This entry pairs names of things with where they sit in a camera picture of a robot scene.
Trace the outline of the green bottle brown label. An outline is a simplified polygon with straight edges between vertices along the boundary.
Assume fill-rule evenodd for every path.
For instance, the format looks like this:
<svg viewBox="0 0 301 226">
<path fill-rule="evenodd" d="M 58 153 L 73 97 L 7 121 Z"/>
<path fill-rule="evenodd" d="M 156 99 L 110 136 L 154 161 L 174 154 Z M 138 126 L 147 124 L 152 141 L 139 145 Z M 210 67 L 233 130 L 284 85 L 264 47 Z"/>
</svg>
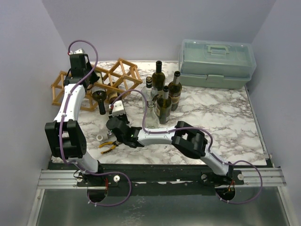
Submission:
<svg viewBox="0 0 301 226">
<path fill-rule="evenodd" d="M 119 96 L 118 92 L 109 90 L 109 93 L 108 93 L 109 104 L 112 104 L 118 96 Z"/>
</svg>

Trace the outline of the green bottle silver neck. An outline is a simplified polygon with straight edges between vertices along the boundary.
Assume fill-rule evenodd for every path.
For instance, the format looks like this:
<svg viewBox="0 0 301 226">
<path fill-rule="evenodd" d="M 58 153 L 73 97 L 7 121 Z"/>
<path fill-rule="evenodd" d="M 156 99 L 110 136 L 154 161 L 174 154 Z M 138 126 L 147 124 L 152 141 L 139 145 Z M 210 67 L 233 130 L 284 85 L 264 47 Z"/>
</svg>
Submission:
<svg viewBox="0 0 301 226">
<path fill-rule="evenodd" d="M 157 99 L 157 116 L 160 124 L 166 124 L 169 121 L 172 107 L 172 100 L 169 96 L 168 86 L 164 86 L 162 95 Z"/>
</svg>

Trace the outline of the green bottle beige label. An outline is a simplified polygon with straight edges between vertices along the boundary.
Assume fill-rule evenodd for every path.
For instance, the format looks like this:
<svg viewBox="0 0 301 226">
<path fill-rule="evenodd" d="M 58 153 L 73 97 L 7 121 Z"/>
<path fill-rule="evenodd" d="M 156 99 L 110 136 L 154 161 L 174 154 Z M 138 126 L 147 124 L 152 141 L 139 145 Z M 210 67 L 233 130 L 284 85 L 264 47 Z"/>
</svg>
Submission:
<svg viewBox="0 0 301 226">
<path fill-rule="evenodd" d="M 172 100 L 171 111 L 175 111 L 179 105 L 179 100 L 182 91 L 182 85 L 180 83 L 180 75 L 181 73 L 179 71 L 175 71 L 173 81 L 170 82 L 168 85 L 169 96 L 171 97 Z"/>
</svg>

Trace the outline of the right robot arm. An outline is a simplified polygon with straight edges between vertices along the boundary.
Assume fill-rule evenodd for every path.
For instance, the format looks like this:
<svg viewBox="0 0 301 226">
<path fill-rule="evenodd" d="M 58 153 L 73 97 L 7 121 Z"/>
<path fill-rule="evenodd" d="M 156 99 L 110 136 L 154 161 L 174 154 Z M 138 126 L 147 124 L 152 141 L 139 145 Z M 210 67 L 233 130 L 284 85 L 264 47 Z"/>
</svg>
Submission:
<svg viewBox="0 0 301 226">
<path fill-rule="evenodd" d="M 109 114 L 106 127 L 118 142 L 131 148 L 173 145 L 184 156 L 204 162 L 219 183 L 225 185 L 233 180 L 233 167 L 211 150 L 213 137 L 204 129 L 192 127 L 184 121 L 178 121 L 175 126 L 165 129 L 130 127 L 126 116 L 114 116 L 112 113 Z"/>
</svg>

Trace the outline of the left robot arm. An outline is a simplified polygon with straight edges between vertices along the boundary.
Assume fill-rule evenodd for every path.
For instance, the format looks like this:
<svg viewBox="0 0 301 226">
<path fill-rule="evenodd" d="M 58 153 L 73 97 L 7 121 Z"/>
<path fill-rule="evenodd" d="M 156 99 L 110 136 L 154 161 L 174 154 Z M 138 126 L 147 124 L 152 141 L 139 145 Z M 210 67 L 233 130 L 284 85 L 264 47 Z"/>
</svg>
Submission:
<svg viewBox="0 0 301 226">
<path fill-rule="evenodd" d="M 53 157 L 74 164 L 83 174 L 88 174 L 92 185 L 99 186 L 104 182 L 104 174 L 99 171 L 99 162 L 87 152 L 87 141 L 78 117 L 87 91 L 100 77 L 92 71 L 88 55 L 83 49 L 70 52 L 69 57 L 70 76 L 63 81 L 61 107 L 54 121 L 46 123 L 45 133 Z"/>
</svg>

